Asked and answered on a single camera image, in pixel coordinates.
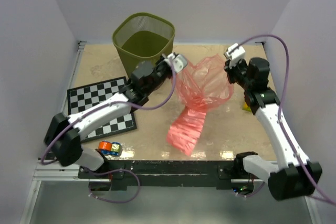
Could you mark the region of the red plastic trash bag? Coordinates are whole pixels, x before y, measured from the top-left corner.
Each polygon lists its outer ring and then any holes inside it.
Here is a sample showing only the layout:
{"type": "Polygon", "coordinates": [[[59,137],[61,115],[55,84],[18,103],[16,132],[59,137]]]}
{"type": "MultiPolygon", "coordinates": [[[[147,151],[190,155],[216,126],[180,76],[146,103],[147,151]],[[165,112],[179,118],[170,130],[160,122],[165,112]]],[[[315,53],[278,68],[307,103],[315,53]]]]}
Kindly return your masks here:
{"type": "Polygon", "coordinates": [[[206,57],[195,65],[189,62],[176,77],[175,92],[184,109],[170,126],[166,140],[188,156],[200,139],[206,113],[229,101],[234,93],[224,64],[220,55],[206,57]]]}

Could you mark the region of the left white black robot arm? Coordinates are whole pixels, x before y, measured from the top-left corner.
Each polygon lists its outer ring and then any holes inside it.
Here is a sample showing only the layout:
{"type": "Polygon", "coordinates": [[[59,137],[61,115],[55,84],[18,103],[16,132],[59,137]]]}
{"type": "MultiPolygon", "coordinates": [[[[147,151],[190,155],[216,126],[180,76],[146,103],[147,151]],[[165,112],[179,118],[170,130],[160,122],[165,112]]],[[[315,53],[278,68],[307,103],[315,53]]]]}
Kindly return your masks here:
{"type": "Polygon", "coordinates": [[[111,120],[138,109],[156,110],[165,105],[171,94],[156,106],[145,106],[149,95],[167,78],[171,78],[172,85],[175,86],[177,74],[186,65],[187,63],[176,54],[161,56],[154,65],[144,61],[132,72],[127,84],[109,99],[69,116],[56,114],[44,139],[47,148],[40,159],[41,164],[51,163],[45,158],[52,152],[55,156],[53,161],[63,167],[77,164],[97,178],[105,177],[109,171],[109,161],[101,151],[84,148],[81,144],[82,139],[111,120]]]}

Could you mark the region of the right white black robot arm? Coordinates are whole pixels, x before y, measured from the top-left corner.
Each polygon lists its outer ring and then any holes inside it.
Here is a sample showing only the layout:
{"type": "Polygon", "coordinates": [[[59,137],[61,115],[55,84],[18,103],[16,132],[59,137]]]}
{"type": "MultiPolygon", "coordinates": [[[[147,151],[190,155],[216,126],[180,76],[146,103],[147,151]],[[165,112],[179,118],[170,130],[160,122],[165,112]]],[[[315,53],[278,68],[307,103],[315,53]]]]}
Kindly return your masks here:
{"type": "Polygon", "coordinates": [[[277,201],[313,194],[313,183],[319,181],[322,168],[312,162],[296,141],[283,113],[280,100],[268,86],[269,62],[262,58],[227,59],[224,65],[229,83],[244,89],[245,102],[263,126],[277,162],[262,159],[255,152],[236,155],[232,171],[239,178],[253,174],[268,185],[277,201]]]}

